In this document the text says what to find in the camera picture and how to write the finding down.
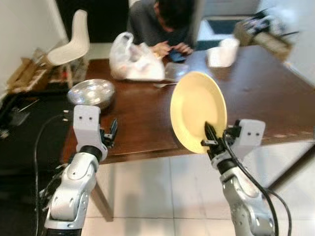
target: man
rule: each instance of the man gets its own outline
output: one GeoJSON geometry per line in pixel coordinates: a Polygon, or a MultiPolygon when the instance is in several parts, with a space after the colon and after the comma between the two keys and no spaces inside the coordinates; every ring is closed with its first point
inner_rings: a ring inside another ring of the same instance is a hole
{"type": "Polygon", "coordinates": [[[130,8],[127,31],[161,57],[171,49],[191,54],[193,9],[194,0],[140,0],[130,8]]]}

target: white chair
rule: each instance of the white chair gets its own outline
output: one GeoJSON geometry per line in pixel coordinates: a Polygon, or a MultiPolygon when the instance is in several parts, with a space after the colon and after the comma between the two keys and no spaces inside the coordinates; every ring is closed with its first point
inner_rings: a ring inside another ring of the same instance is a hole
{"type": "Polygon", "coordinates": [[[55,48],[47,55],[48,61],[55,66],[65,65],[69,89],[73,86],[70,62],[83,57],[90,48],[88,14],[77,10],[72,21],[72,38],[69,43],[55,48]]]}
{"type": "Polygon", "coordinates": [[[136,1],[140,1],[140,0],[129,0],[129,8],[131,8],[132,5],[133,5],[136,1]]]}

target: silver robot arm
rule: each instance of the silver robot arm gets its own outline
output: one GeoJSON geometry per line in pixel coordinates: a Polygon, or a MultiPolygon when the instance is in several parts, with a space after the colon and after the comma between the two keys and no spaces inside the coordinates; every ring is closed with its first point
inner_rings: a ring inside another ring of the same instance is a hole
{"type": "Polygon", "coordinates": [[[77,153],[63,171],[61,184],[51,199],[44,235],[81,235],[89,195],[96,184],[98,164],[107,156],[104,143],[113,145],[117,131],[117,122],[114,121],[111,134],[102,133],[99,115],[99,107],[77,105],[74,108],[73,128],[78,141],[77,153]]]}
{"type": "MultiPolygon", "coordinates": [[[[232,140],[233,152],[243,160],[261,144],[264,129],[262,121],[242,119],[237,122],[231,129],[237,137],[232,140]]],[[[273,236],[274,220],[262,193],[232,161],[214,128],[206,123],[205,132],[208,140],[201,144],[211,148],[208,151],[211,164],[221,174],[220,181],[230,206],[236,236],[273,236]]]]}

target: gray shirt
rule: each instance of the gray shirt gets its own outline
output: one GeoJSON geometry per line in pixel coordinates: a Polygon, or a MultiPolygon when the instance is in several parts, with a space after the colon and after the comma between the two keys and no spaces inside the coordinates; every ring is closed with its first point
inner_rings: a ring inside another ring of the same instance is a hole
{"type": "Polygon", "coordinates": [[[133,34],[133,43],[145,42],[148,46],[154,46],[157,43],[168,41],[170,46],[181,42],[192,46],[192,34],[189,32],[189,26],[173,32],[163,30],[154,12],[155,2],[155,0],[140,0],[130,8],[127,31],[133,34]]]}

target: silver bowl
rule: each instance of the silver bowl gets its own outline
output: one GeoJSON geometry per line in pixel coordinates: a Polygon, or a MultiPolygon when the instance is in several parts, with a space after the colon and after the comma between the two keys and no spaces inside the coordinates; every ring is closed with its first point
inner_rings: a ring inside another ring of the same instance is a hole
{"type": "Polygon", "coordinates": [[[104,109],[114,98],[115,87],[108,80],[85,80],[73,86],[68,92],[68,99],[74,105],[92,105],[104,109]]]}

